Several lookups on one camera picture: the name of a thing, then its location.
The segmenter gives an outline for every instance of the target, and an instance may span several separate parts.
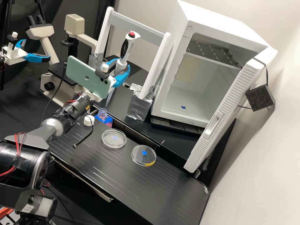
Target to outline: yellow label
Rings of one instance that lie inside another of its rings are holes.
[[[145,166],[152,166],[154,163],[155,163],[155,161],[151,162],[151,163],[145,163]]]

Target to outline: mint green smartphone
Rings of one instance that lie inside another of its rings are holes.
[[[95,69],[74,56],[68,57],[66,75],[76,83],[95,93],[101,98],[106,98],[111,85],[109,78],[100,79],[95,74]]]

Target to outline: petri dish lid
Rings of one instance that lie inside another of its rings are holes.
[[[134,147],[131,152],[131,157],[134,162],[141,166],[152,166],[156,161],[155,151],[146,145]]]
[[[102,134],[103,143],[110,148],[121,148],[126,144],[126,135],[118,129],[108,129]]]

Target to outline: white bottle cap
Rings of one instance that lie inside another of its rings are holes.
[[[102,72],[107,73],[108,69],[109,69],[109,66],[106,63],[102,64],[102,67],[101,67],[101,71]]]
[[[13,37],[13,38],[17,38],[17,36],[18,36],[18,33],[17,33],[17,32],[13,32],[13,33],[12,33],[12,37]]]
[[[92,125],[94,125],[95,123],[95,117],[91,116],[91,115],[87,115],[84,117],[84,121],[83,121],[84,125],[90,127]]]

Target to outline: open incubator door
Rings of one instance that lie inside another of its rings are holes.
[[[152,83],[151,114],[205,128],[184,165],[193,173],[264,71],[257,60],[268,66],[277,50],[243,22],[187,2],[178,0],[173,15],[167,63]]]

